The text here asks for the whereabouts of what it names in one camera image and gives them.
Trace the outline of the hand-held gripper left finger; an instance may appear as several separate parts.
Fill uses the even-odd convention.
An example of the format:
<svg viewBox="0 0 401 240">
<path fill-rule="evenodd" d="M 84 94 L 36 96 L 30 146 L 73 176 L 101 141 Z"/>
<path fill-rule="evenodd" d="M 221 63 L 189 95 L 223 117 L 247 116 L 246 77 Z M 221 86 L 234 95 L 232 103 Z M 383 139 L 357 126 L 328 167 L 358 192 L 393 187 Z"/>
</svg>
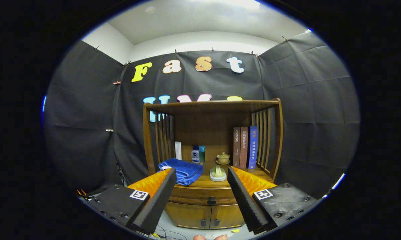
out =
<svg viewBox="0 0 401 240">
<path fill-rule="evenodd" d="M 167 168 L 129 186 L 112 184 L 94 195 L 79 189 L 79 197 L 106 220 L 150 235 L 156 230 L 175 184 L 176 170 Z"/>
</svg>

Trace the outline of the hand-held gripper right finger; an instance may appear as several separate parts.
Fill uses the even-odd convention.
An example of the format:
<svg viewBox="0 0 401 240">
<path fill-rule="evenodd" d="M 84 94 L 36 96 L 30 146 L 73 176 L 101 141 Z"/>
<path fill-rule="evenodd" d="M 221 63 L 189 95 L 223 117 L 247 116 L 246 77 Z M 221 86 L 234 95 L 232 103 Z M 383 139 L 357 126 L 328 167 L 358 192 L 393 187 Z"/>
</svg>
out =
<svg viewBox="0 0 401 240">
<path fill-rule="evenodd" d="M 232 166 L 227 181 L 248 230 L 254 234 L 283 228 L 320 203 L 293 184 L 277 185 Z"/>
</svg>

